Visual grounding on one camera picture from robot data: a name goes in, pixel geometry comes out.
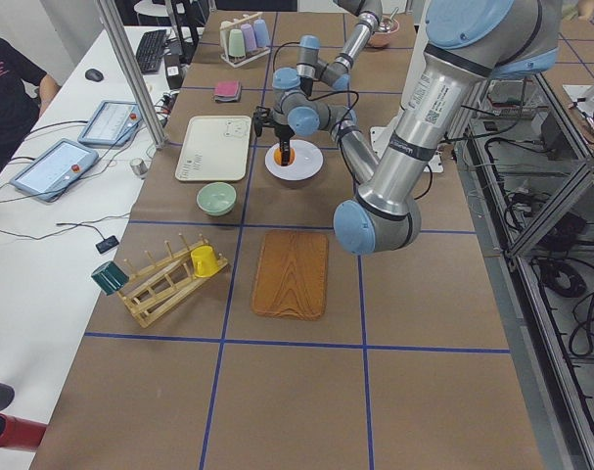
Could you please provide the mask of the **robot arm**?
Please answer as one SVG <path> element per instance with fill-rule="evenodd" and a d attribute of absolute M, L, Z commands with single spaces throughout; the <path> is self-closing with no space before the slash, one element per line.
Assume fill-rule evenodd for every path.
<path fill-rule="evenodd" d="M 316 36 L 306 34 L 300 39 L 296 71 L 300 89 L 306 96 L 311 95 L 315 81 L 323 82 L 334 91 L 349 88 L 356 58 L 378 31 L 383 18 L 380 0 L 339 0 L 335 4 L 357 17 L 357 24 L 331 63 L 319 58 L 320 41 Z"/>
<path fill-rule="evenodd" d="M 411 244 L 421 218 L 411 192 L 470 90 L 489 78 L 524 78 L 553 67 L 562 17 L 559 1 L 433 1 L 426 14 L 426 64 L 381 154 L 346 107 L 309 98 L 307 81 L 345 91 L 357 55 L 376 32 L 378 1 L 341 1 L 357 18 L 335 60 L 318 57 L 315 37 L 300 41 L 299 63 L 273 74 L 272 121 L 298 136 L 330 133 L 358 187 L 334 213 L 335 235 L 355 255 Z"/>

